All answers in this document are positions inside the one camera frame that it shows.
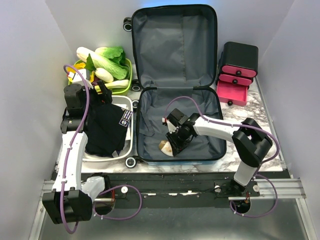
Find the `black garment with label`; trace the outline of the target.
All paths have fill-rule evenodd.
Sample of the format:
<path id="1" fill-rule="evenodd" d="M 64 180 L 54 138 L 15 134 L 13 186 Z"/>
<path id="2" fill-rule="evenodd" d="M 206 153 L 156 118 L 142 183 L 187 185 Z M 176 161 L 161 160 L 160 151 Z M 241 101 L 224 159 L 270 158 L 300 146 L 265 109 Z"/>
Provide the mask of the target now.
<path id="1" fill-rule="evenodd" d="M 85 152 L 110 157 L 123 150 L 132 115 L 133 111 L 110 102 L 92 104 L 87 117 Z"/>

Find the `blue fish print suitcase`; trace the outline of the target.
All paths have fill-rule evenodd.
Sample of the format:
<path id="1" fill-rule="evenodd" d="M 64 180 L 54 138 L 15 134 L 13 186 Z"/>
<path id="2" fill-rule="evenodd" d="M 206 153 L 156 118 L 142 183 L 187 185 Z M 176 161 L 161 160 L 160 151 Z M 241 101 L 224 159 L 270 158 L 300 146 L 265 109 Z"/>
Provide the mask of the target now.
<path id="1" fill-rule="evenodd" d="M 136 150 L 147 163 L 216 161 L 227 150 L 223 139 L 197 136 L 176 157 L 159 143 L 162 124 L 173 109 L 223 118 L 212 84 L 217 72 L 218 20 L 206 4 L 164 5 L 136 10 L 123 21 L 132 36 L 133 57 L 141 93 L 136 112 Z"/>

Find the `black bag with pink trim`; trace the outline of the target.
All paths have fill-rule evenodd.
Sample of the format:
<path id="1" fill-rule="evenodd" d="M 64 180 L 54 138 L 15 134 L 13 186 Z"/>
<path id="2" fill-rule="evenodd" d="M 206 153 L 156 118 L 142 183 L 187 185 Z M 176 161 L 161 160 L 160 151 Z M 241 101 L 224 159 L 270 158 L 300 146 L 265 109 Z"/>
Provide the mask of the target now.
<path id="1" fill-rule="evenodd" d="M 219 101 L 245 106 L 250 85 L 258 75 L 259 48 L 229 41 L 223 46 L 215 81 Z"/>

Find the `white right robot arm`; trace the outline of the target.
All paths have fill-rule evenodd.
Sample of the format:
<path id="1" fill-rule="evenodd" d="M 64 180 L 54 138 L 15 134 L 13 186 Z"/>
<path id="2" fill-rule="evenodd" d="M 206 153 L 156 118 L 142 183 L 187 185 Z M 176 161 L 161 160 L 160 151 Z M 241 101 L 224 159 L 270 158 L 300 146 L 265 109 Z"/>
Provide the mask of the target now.
<path id="1" fill-rule="evenodd" d="M 162 124 L 168 127 L 166 137 L 174 157 L 197 136 L 233 143 L 241 160 L 230 181 L 230 191 L 236 196 L 247 192 L 248 184 L 273 146 L 268 133 L 252 118 L 246 118 L 242 123 L 232 123 L 200 113 L 187 116 L 175 108 L 162 118 Z"/>

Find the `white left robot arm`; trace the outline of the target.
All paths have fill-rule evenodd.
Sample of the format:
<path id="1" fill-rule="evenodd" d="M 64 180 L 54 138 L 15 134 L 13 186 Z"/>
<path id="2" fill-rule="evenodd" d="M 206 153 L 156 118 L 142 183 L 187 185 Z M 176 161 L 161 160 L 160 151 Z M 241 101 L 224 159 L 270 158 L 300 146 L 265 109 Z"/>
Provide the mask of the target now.
<path id="1" fill-rule="evenodd" d="M 97 101 L 89 81 L 72 83 L 63 89 L 66 108 L 62 115 L 60 130 L 62 145 L 58 155 L 58 173 L 51 192 L 43 194 L 42 204 L 54 224 L 88 221 L 93 212 L 94 200 L 107 197 L 111 191 L 108 177 L 95 173 L 85 182 L 81 180 L 82 164 L 88 136 L 87 94 Z"/>

